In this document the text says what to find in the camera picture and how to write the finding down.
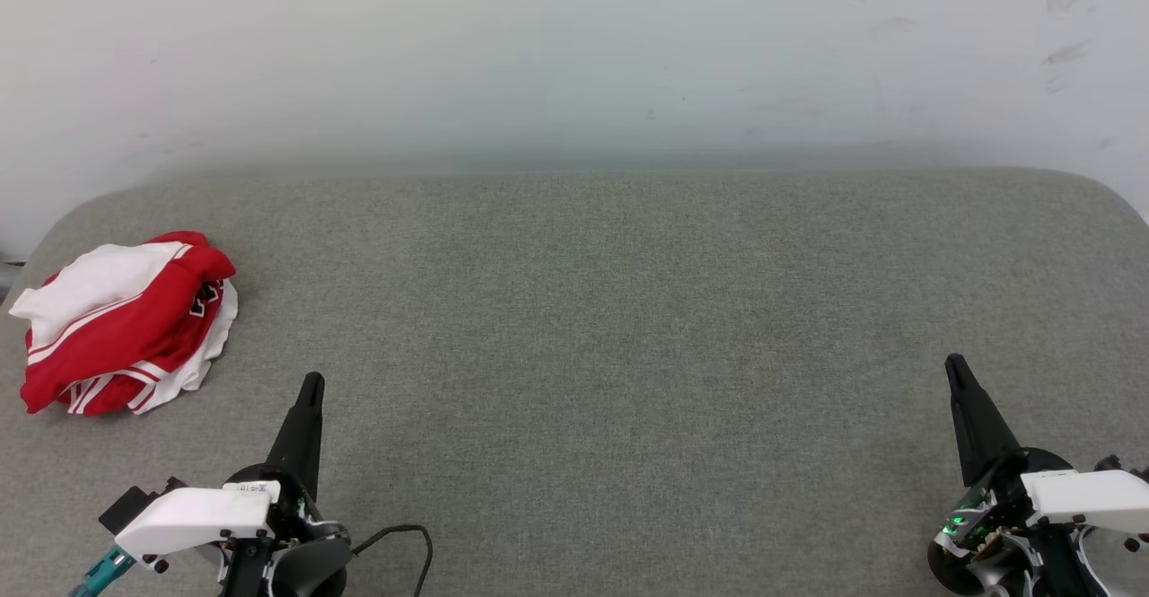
gray fabric surface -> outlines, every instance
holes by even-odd
[[[1073,176],[179,184],[85,204],[21,286],[173,228],[239,270],[200,391],[25,416],[24,326],[0,319],[5,595],[67,594],[131,483],[262,460],[311,369],[324,515],[360,540],[426,524],[429,596],[943,595],[925,550],[962,491],[951,351],[1024,444],[1149,463],[1149,230]],[[348,595],[410,594],[403,536]],[[1096,565],[1146,586],[1119,541]],[[194,555],[173,566],[106,595],[215,594]]]

wire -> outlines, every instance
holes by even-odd
[[[390,527],[390,528],[381,528],[379,532],[377,532],[377,533],[372,534],[370,537],[368,537],[367,541],[364,541],[361,544],[357,544],[356,548],[354,548],[352,550],[352,555],[355,555],[356,557],[358,557],[360,552],[362,552],[365,549],[375,545],[376,543],[379,542],[380,538],[387,536],[388,534],[394,534],[396,532],[418,532],[418,533],[422,533],[423,534],[423,541],[425,541],[426,544],[427,544],[427,557],[426,557],[426,560],[423,561],[423,572],[419,573],[419,582],[415,584],[415,597],[419,597],[419,592],[423,592],[423,582],[427,577],[427,571],[431,569],[431,557],[434,556],[434,549],[431,546],[431,534],[427,533],[427,528],[425,528],[423,526],[415,526],[415,525],[402,525],[402,526],[394,526],[394,527]]]

